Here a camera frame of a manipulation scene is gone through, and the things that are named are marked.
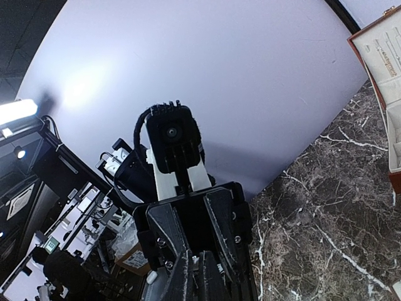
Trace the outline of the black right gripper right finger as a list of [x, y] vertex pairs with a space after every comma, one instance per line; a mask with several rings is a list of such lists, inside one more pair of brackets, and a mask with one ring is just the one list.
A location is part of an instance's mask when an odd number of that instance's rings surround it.
[[211, 251], [200, 253], [198, 281], [199, 300], [231, 300]]

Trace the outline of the red jewelry box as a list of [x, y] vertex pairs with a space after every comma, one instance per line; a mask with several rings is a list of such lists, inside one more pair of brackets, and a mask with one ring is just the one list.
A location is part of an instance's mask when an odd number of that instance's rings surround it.
[[400, 194], [400, 6], [348, 38], [379, 103], [388, 140], [388, 176]]

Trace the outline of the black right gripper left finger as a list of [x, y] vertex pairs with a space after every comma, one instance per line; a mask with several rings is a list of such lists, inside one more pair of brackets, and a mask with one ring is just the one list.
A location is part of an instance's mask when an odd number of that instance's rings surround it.
[[199, 273], [199, 255], [191, 250], [182, 251], [174, 261], [161, 300], [198, 300], [197, 276]]

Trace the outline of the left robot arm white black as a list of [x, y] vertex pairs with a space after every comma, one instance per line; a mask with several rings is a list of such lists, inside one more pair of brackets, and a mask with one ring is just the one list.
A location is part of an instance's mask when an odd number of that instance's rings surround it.
[[150, 300], [255, 300], [249, 205], [239, 183], [215, 186], [197, 138], [124, 140], [98, 165], [133, 216], [144, 257], [165, 279]]

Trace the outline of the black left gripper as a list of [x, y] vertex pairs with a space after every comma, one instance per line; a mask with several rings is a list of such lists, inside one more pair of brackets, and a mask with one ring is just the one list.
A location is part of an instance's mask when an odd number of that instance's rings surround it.
[[187, 250], [212, 252], [231, 300], [253, 299], [251, 214], [238, 182], [140, 205], [133, 218], [145, 258], [162, 274], [146, 285], [144, 300], [161, 300], [170, 269]]

